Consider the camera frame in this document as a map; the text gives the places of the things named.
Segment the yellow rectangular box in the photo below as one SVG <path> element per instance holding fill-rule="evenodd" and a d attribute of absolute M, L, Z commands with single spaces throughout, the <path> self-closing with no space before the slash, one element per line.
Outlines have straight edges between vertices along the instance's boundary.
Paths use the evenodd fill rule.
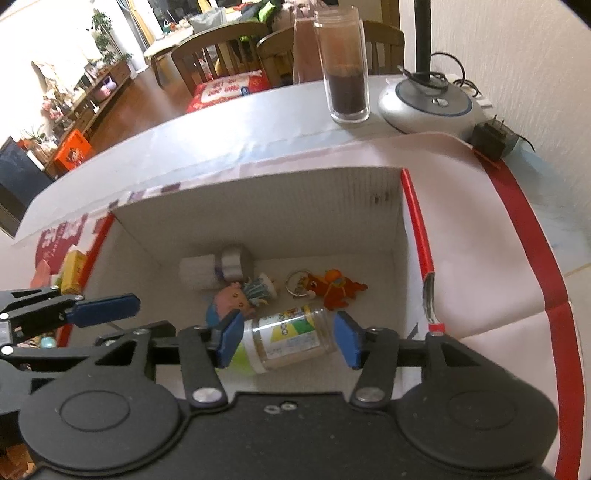
<path fill-rule="evenodd" d="M 62 294 L 80 294 L 81 277 L 87 256 L 79 250 L 69 252 L 63 263 L 60 290 Z"/>

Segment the pink face doll figure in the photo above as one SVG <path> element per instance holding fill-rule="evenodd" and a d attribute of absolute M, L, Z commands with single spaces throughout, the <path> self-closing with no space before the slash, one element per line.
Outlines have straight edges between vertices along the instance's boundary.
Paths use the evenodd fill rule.
<path fill-rule="evenodd" d="M 215 326 L 233 310 L 242 312 L 245 320 L 256 314 L 256 310 L 277 299 L 276 285 L 264 273 L 245 283 L 233 282 L 214 295 L 205 314 L 207 326 Z"/>

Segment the green capped plastic bottle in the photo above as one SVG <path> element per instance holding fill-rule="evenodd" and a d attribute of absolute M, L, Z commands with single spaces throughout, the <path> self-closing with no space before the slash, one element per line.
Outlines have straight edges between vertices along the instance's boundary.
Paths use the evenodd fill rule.
<path fill-rule="evenodd" d="M 334 315 L 324 307 L 304 305 L 247 320 L 229 368 L 260 375 L 335 351 Z"/>

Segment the red orange charm keychain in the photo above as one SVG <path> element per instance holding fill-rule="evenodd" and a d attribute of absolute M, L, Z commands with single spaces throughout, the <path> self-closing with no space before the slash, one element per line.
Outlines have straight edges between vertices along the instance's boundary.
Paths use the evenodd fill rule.
<path fill-rule="evenodd" d="M 353 281 L 338 269 L 315 275 L 308 270 L 297 270 L 287 275 L 284 288 L 294 299 L 320 300 L 325 309 L 334 311 L 349 306 L 359 293 L 365 292 L 368 285 Z"/>

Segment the white grey cylinder roll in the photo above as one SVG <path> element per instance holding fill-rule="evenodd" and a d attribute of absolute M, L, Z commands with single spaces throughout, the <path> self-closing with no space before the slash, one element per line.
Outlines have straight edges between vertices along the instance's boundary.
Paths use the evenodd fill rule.
<path fill-rule="evenodd" d="M 242 245 L 225 247 L 215 254 L 183 258 L 179 262 L 180 282 L 193 291 L 221 289 L 253 276 L 253 258 Z"/>

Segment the pink red binder clip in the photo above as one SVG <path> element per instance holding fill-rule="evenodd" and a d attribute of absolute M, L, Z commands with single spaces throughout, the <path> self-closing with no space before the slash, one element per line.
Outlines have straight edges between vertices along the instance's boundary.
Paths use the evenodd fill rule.
<path fill-rule="evenodd" d="M 56 271 L 51 269 L 51 266 L 46 260 L 41 260 L 35 269 L 33 278 L 29 283 L 31 289 L 38 289 L 43 287 L 51 287 L 53 289 L 61 288 L 62 269 Z"/>

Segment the teal oval eraser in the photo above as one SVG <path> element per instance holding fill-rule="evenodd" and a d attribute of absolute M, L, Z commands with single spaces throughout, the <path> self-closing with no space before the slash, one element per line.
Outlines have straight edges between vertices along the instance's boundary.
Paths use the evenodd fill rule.
<path fill-rule="evenodd" d="M 40 347 L 43 349 L 55 348 L 57 342 L 53 337 L 42 337 L 40 340 Z"/>

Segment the black speaker cabinet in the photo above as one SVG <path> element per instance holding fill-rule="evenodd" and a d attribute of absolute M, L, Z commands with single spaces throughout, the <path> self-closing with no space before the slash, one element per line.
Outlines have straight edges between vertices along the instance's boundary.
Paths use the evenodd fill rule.
<path fill-rule="evenodd" d="M 17 142 L 8 137 L 1 146 L 0 165 L 1 228 L 8 235 L 16 235 L 31 202 L 52 183 Z"/>

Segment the red cardboard box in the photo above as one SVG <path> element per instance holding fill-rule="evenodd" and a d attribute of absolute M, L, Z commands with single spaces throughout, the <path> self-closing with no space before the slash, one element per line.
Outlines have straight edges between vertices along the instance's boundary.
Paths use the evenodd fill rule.
<path fill-rule="evenodd" d="M 89 277 L 114 224 L 107 213 L 100 218 L 98 235 L 89 249 L 76 243 L 58 251 L 77 249 L 87 256 L 89 270 L 84 295 L 90 299 L 126 293 L 92 296 Z M 250 319 L 262 318 L 307 304 L 323 307 L 320 300 L 293 298 L 284 288 L 288 270 L 278 277 L 259 269 L 253 255 L 253 276 L 264 273 L 276 285 L 277 299 L 256 310 Z M 177 332 L 201 325 L 211 301 L 221 289 L 208 294 L 204 317 L 198 323 L 177 327 L 168 320 L 139 321 L 139 313 L 123 322 L 128 330 L 166 321 Z M 356 319 L 352 306 L 368 292 L 349 300 L 346 311 L 363 326 L 386 327 L 399 335 L 397 326 Z M 166 378 L 156 368 L 156 379 L 132 371 L 134 406 L 131 461 L 43 461 L 43 479 L 418 479 L 432 478 L 439 465 L 412 446 L 401 434 L 392 411 L 352 409 L 349 393 L 358 373 L 346 366 L 335 350 L 328 355 L 260 375 L 228 369 L 221 382 L 228 391 L 228 405 L 197 410 L 176 398 L 178 378 Z"/>

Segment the red white patterned mat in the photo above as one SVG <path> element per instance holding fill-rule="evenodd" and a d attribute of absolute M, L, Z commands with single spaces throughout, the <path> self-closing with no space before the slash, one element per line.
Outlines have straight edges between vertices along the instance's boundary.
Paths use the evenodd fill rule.
<path fill-rule="evenodd" d="M 99 202 L 90 198 L 98 177 L 82 168 L 50 189 L 70 199 L 77 186 L 76 212 L 24 226 L 2 250 L 1 284 L 27 286 L 49 251 L 71 243 L 89 249 L 100 218 L 112 213 L 88 292 L 136 294 L 140 322 L 200 322 L 208 294 L 179 277 L 179 262 L 236 243 L 273 277 L 297 267 L 338 268 L 369 287 L 352 306 L 356 319 L 410 332 L 422 325 L 422 305 L 404 178 L 426 225 L 438 318 L 549 396 L 559 432 L 547 466 L 563 479 L 588 478 L 588 342 L 578 327 L 587 314 L 582 297 L 569 294 L 567 276 L 582 273 L 588 254 L 572 229 L 539 222 L 542 180 L 530 166 L 492 166 L 446 134 L 194 166 L 129 181 Z"/>

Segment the orange gift box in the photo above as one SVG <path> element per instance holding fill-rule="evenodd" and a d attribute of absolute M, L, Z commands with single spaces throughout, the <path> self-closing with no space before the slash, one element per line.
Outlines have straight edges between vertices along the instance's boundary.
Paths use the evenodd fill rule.
<path fill-rule="evenodd" d="M 78 130 L 72 130 L 54 156 L 54 163 L 60 171 L 71 171 L 93 155 L 93 148 L 85 136 Z"/>

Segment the wooden tv cabinet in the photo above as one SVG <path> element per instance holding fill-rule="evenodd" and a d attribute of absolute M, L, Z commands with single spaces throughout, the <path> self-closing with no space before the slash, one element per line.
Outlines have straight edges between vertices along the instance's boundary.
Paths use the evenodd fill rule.
<path fill-rule="evenodd" d="M 118 87 L 110 96 L 103 96 L 99 89 L 107 76 L 110 76 Z M 78 129 L 90 143 L 93 130 L 99 125 L 105 111 L 118 99 L 119 93 L 127 86 L 130 79 L 131 70 L 125 61 L 120 60 L 106 67 L 74 101 L 70 110 L 53 123 L 52 134 L 56 147 L 52 149 L 44 167 L 45 173 L 50 178 L 56 179 L 69 172 L 60 171 L 54 163 L 54 156 L 68 134 Z"/>

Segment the pink bag on cabinet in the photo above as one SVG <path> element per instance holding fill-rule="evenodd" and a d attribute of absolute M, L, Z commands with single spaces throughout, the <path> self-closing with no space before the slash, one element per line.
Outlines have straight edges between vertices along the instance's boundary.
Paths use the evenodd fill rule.
<path fill-rule="evenodd" d="M 110 77 L 107 76 L 101 84 L 99 91 L 103 96 L 110 96 L 116 89 L 118 85 L 116 82 Z"/>

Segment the black power adapter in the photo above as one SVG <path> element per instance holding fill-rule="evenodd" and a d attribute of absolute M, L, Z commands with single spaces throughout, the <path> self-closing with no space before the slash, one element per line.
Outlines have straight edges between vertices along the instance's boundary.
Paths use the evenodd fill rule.
<path fill-rule="evenodd" d="M 475 154 L 491 163 L 504 160 L 519 141 L 526 142 L 533 152 L 533 143 L 525 136 L 516 133 L 497 115 L 478 123 L 471 134 L 469 144 Z"/>

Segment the red printed seat cushion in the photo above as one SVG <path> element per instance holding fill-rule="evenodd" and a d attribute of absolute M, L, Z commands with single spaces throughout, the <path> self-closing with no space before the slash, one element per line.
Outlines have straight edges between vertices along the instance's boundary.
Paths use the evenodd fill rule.
<path fill-rule="evenodd" d="M 199 111 L 270 88 L 270 81 L 261 70 L 221 77 L 197 85 L 185 112 Z"/>

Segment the wooden coffee table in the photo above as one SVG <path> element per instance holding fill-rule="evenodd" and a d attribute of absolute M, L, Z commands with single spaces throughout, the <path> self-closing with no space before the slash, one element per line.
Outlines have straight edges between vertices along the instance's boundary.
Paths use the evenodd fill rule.
<path fill-rule="evenodd" d="M 159 87 L 162 87 L 158 70 L 158 60 L 172 50 L 174 50 L 179 44 L 187 40 L 193 35 L 192 29 L 181 29 L 178 31 L 170 32 L 163 35 L 161 38 L 155 40 L 144 52 L 143 57 L 145 62 L 151 67 L 154 74 L 156 83 Z"/>

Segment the white desk lamp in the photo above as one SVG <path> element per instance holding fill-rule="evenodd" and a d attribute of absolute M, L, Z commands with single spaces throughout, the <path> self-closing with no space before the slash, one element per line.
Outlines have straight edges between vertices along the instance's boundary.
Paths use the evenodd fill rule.
<path fill-rule="evenodd" d="M 387 85 L 378 99 L 382 117 L 404 134 L 442 132 L 468 140 L 486 116 L 476 100 L 431 69 L 431 3 L 416 1 L 416 70 Z"/>

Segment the wooden dining chair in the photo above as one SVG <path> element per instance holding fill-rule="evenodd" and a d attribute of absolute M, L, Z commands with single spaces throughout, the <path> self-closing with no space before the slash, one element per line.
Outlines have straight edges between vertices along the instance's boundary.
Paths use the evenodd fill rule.
<path fill-rule="evenodd" d="M 269 34 L 259 21 L 231 22 L 195 34 L 174 47 L 171 58 L 190 94 L 218 78 L 263 68 L 256 45 Z"/>

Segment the green potted plant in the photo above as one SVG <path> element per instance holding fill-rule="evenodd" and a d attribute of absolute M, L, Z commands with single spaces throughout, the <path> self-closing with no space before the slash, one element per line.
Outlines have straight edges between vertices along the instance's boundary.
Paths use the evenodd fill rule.
<path fill-rule="evenodd" d="M 112 32 L 111 19 L 103 12 L 95 9 L 91 19 L 90 31 L 102 61 L 106 65 L 113 65 L 117 61 L 129 62 L 131 56 L 118 45 Z"/>

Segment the pink towel on chair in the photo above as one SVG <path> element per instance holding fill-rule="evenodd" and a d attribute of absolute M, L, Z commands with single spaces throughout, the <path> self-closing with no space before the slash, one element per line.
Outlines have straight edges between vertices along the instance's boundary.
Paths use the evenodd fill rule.
<path fill-rule="evenodd" d="M 310 83 L 324 78 L 313 18 L 295 20 L 293 54 L 294 84 Z"/>

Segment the glass jar dark contents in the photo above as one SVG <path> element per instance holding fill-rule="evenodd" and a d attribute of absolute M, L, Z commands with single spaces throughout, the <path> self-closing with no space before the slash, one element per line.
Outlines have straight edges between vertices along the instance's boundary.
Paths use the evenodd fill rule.
<path fill-rule="evenodd" d="M 342 124 L 366 121 L 370 116 L 368 61 L 358 9 L 353 6 L 318 9 L 314 26 L 329 114 Z"/>

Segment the sofa with clothes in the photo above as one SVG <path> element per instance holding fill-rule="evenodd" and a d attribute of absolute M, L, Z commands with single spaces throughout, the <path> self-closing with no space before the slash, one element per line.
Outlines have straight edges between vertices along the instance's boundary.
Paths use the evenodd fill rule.
<path fill-rule="evenodd" d="M 269 0 L 245 3 L 240 7 L 238 22 L 259 22 L 273 33 L 293 27 L 297 19 L 312 18 L 315 11 L 328 7 L 321 0 Z"/>

